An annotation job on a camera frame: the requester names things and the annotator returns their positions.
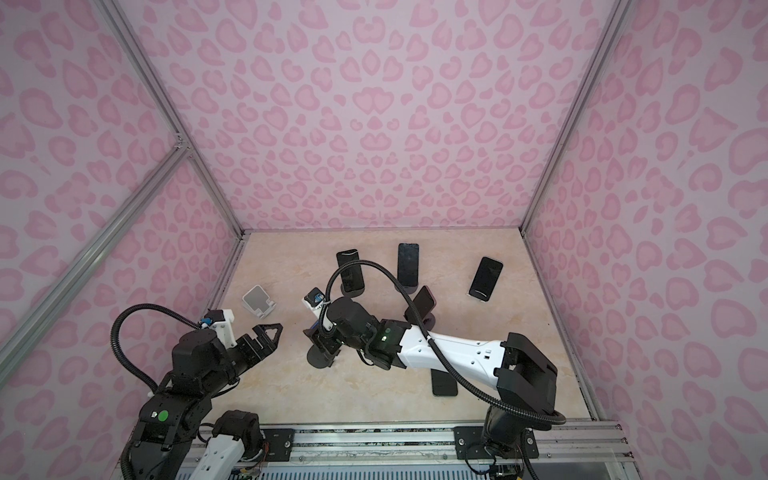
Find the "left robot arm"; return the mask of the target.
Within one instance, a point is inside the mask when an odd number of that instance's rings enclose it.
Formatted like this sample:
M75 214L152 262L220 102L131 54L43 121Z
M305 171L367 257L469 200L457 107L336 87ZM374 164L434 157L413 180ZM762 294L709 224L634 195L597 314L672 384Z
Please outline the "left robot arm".
M186 333L172 350L172 369L141 407L120 456L125 479L173 479L212 401L277 350L283 326L261 324L227 347L212 329Z

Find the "white phone stand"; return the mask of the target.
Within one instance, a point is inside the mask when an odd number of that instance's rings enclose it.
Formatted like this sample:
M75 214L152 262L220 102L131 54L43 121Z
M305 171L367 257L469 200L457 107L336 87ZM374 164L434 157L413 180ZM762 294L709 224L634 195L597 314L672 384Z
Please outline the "white phone stand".
M242 303L248 312L259 319L269 316L276 307L276 303L260 285L249 289L242 296Z

